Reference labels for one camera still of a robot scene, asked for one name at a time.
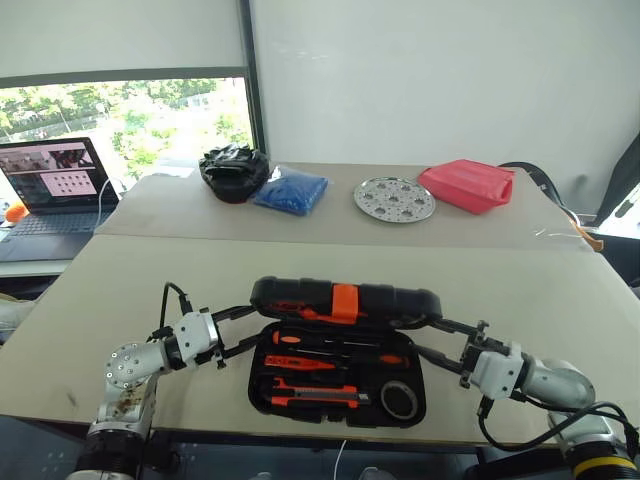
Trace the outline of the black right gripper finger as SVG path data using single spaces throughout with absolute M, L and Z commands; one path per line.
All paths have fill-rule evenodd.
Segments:
M 476 325 L 468 325 L 449 319 L 435 319 L 429 323 L 432 328 L 446 333 L 461 333 L 467 336 L 476 336 L 483 331 L 483 322 L 480 321 Z
M 437 367 L 454 374 L 462 374 L 464 372 L 464 365 L 462 362 L 452 360 L 440 351 L 417 344 L 413 345 L 413 350 L 420 357 Z

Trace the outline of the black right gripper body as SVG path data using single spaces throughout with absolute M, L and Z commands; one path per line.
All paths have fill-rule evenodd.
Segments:
M 484 320 L 480 321 L 483 322 L 483 331 L 481 334 L 477 334 L 476 336 L 465 335 L 467 340 L 460 357 L 460 362 L 464 365 L 464 372 L 460 374 L 459 381 L 460 386 L 463 388 L 471 387 L 472 373 L 476 371 L 482 355 L 486 357 L 490 355 L 503 356 L 503 343 L 488 337 L 486 335 L 486 329 L 489 327 L 489 323 Z

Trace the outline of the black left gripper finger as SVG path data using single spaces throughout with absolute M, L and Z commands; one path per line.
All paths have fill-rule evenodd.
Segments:
M 229 307 L 227 309 L 223 309 L 217 311 L 213 314 L 213 321 L 215 323 L 224 321 L 224 320 L 236 320 L 239 318 L 243 318 L 248 316 L 256 311 L 256 308 L 252 305 L 241 305 Z
M 237 355 L 243 354 L 251 350 L 252 348 L 254 348 L 261 341 L 262 338 L 263 338 L 263 334 L 261 333 L 247 337 L 241 340 L 236 346 L 232 348 L 225 348 L 222 351 L 222 358 L 230 359 Z

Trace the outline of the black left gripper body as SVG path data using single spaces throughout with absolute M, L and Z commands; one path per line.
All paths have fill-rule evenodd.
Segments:
M 220 333 L 219 324 L 230 319 L 230 310 L 224 309 L 218 312 L 211 312 L 208 307 L 203 307 L 199 309 L 199 312 L 206 317 L 205 324 L 211 337 L 209 348 L 199 354 L 199 365 L 215 362 L 218 370 L 224 369 L 227 366 L 225 362 L 226 347 Z

